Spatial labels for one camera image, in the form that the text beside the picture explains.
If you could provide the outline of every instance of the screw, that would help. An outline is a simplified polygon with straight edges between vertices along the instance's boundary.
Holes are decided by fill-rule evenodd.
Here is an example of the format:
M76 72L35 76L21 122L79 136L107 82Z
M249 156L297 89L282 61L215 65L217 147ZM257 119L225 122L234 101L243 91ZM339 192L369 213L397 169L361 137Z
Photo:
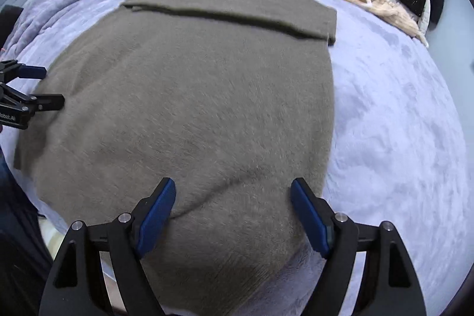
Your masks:
M127 223L132 218L132 215L130 213L122 213L120 216L118 216L118 218L120 223Z
M382 226L386 231L392 231L395 229L395 226L390 221L382 221Z
M334 218L336 220L338 220L340 223L345 223L347 220L348 220L348 216L347 214L345 213L341 213L341 212L337 212L335 215L334 215Z
M78 231L79 229L82 228L82 221L76 221L71 225L71 228L73 231Z

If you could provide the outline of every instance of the gray sweater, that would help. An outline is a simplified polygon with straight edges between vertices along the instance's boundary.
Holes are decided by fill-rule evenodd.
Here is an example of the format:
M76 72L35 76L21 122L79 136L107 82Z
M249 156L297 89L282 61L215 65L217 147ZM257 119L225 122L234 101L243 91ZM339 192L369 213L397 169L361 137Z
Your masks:
M232 314L302 244L291 181L321 193L335 27L313 0L127 0L39 84L66 106L35 116L17 166L68 223L89 225L173 178L146 275L164 305Z

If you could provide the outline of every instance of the bed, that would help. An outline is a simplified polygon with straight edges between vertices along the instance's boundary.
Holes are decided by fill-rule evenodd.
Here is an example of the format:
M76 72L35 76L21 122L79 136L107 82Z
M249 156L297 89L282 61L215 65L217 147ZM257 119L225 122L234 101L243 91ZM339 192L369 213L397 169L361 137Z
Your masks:
M28 0L2 59L14 56L49 67L74 38L122 1ZM323 197L360 223L396 224L427 312L440 314L471 264L459 258L466 255L470 192L452 98L421 42L343 0L317 1L337 10L337 40L329 48L335 128ZM28 93L36 82L16 79L10 85ZM11 128L0 135L10 169L16 140ZM30 200L65 230L54 208L35 196L31 181L12 171ZM352 310L362 265L358 256L342 315ZM270 315L298 314L321 269L321 257L306 245L238 314L255 314L262 306ZM278 293L286 294L283 300L275 300Z

